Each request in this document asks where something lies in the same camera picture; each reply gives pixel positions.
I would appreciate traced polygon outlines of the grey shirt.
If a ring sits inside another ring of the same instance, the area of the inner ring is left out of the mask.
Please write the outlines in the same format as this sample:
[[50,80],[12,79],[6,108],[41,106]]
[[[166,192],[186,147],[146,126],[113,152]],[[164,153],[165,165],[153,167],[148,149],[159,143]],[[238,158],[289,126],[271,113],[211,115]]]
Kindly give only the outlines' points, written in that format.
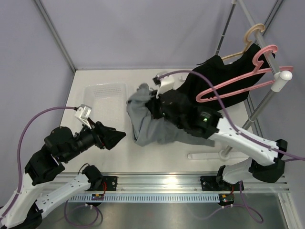
[[132,124],[132,138],[139,146],[157,142],[165,145],[181,142],[188,145],[214,147],[215,142],[209,139],[192,136],[164,118],[153,119],[145,104],[152,97],[148,84],[142,83],[127,100],[126,111]]

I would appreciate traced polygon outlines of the pink plastic hanger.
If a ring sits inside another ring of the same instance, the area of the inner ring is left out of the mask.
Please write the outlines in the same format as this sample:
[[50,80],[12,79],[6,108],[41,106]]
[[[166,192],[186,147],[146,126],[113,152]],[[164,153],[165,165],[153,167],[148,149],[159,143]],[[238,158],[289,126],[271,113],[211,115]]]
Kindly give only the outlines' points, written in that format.
[[251,91],[254,89],[265,87],[267,85],[271,85],[271,90],[273,92],[275,92],[275,93],[280,92],[283,89],[283,87],[292,79],[292,77],[293,77],[292,71],[294,70],[293,66],[280,66],[279,67],[280,71],[274,74],[273,80],[270,80],[270,81],[267,81],[267,82],[264,82],[264,83],[261,83],[258,85],[247,86],[240,90],[226,93],[223,95],[214,96],[214,97],[210,97],[210,98],[203,98],[204,95],[207,95],[208,93],[211,93],[212,91],[214,91],[216,89],[223,88],[223,87],[233,84],[235,82],[239,82],[241,80],[248,79],[250,77],[253,77],[253,76],[256,76],[259,74],[271,72],[272,71],[271,68],[264,68],[264,69],[260,68],[260,67],[262,67],[264,61],[259,60],[259,58],[266,53],[273,54],[273,53],[276,53],[277,51],[278,51],[278,47],[275,44],[267,45],[267,46],[261,48],[260,51],[258,51],[257,54],[255,54],[252,59],[252,64],[254,65],[254,69],[251,72],[237,76],[233,79],[230,79],[221,84],[218,84],[218,85],[214,86],[213,88],[209,88],[207,90],[204,90],[204,91],[198,93],[196,96],[196,101],[198,103],[206,103],[206,102],[217,100],[218,98],[223,99],[223,98],[231,97],[231,96],[238,95],[238,94],[241,94],[244,92],[248,92],[248,91]]

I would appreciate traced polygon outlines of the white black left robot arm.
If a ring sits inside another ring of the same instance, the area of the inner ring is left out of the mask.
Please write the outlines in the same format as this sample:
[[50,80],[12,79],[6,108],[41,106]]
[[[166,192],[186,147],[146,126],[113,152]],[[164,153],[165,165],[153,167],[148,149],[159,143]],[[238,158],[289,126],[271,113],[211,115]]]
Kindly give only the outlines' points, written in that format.
[[58,206],[82,191],[96,191],[104,187],[101,171],[87,166],[72,181],[42,196],[44,188],[65,170],[64,164],[92,146],[111,150],[124,137],[125,132],[96,122],[84,126],[73,134],[67,127],[55,128],[44,139],[42,148],[32,155],[25,166],[21,187],[17,188],[9,203],[0,210],[4,229],[35,229]]

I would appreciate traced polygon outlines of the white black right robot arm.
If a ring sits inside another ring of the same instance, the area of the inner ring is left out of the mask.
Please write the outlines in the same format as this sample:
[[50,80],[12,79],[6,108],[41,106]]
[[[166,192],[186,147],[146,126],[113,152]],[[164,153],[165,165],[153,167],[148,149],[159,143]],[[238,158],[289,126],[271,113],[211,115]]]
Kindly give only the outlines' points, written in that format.
[[154,119],[163,118],[192,136],[218,141],[248,156],[237,164],[221,166],[211,189],[230,190],[239,181],[253,177],[265,183],[275,183],[284,173],[282,157],[287,142],[283,139],[266,140],[237,126],[232,127],[221,113],[194,105],[177,90],[161,95],[153,91],[145,105]]

